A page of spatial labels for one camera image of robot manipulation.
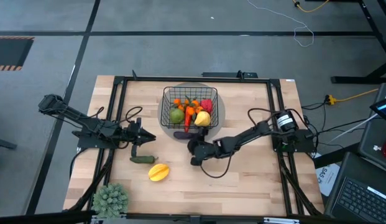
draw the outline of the metal basket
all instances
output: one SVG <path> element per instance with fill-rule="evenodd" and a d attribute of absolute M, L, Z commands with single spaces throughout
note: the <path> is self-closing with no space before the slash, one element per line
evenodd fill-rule
<path fill-rule="evenodd" d="M 170 110 L 172 109 L 173 101 L 180 99 L 185 101 L 186 96 L 190 99 L 196 98 L 199 102 L 203 99 L 211 99 L 213 109 L 211 112 L 211 123 L 207 126 L 208 129 L 214 128 L 218 125 L 218 91 L 211 87 L 179 87 L 168 86 L 163 89 L 162 109 L 161 109 L 161 125 L 169 129 L 184 129 L 184 120 L 180 124 L 173 124 L 170 122 Z M 197 129 L 194 121 L 190 123 L 190 129 Z"/>

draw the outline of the wooden table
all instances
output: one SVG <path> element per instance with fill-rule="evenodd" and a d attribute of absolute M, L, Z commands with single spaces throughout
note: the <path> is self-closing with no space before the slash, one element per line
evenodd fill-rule
<path fill-rule="evenodd" d="M 98 76 L 88 114 L 94 114 L 101 106 L 107 107 L 113 76 Z M 286 108 L 301 113 L 295 81 L 280 80 Z M 270 136 L 259 138 L 243 146 L 231 160 L 229 172 L 220 179 L 204 175 L 200 167 L 190 165 L 191 154 L 186 144 L 167 136 L 160 127 L 158 108 L 166 86 L 180 82 L 135 82 L 127 83 L 126 99 L 122 117 L 133 106 L 142 106 L 138 115 L 142 126 L 157 136 L 157 140 L 143 144 L 138 155 L 158 157 L 156 163 L 170 166 L 170 173 L 161 182 L 148 178 L 149 164 L 135 164 L 129 160 L 131 147 L 116 150 L 110 182 L 120 183 L 129 192 L 128 212 L 160 214 L 201 214 L 201 215 L 253 215 L 285 216 L 280 171 L 277 155 L 273 152 Z M 203 83 L 218 89 L 224 101 L 226 119 L 214 138 L 234 136 L 250 128 L 252 123 L 247 110 L 253 107 L 269 108 L 267 89 L 258 83 Z M 115 119 L 117 106 L 114 107 Z M 104 118 L 106 109 L 99 117 Z M 269 116 L 263 111 L 252 113 L 256 121 Z M 88 149 L 75 161 L 68 186 L 64 209 L 76 203 L 92 181 L 98 155 L 97 149 Z M 228 159 L 210 159 L 203 167 L 212 175 L 222 174 Z M 295 153 L 295 164 L 300 187 L 315 207 L 323 212 L 323 201 L 319 191 L 315 167 L 304 153 Z M 292 209 L 296 203 L 293 189 L 289 186 Z"/>

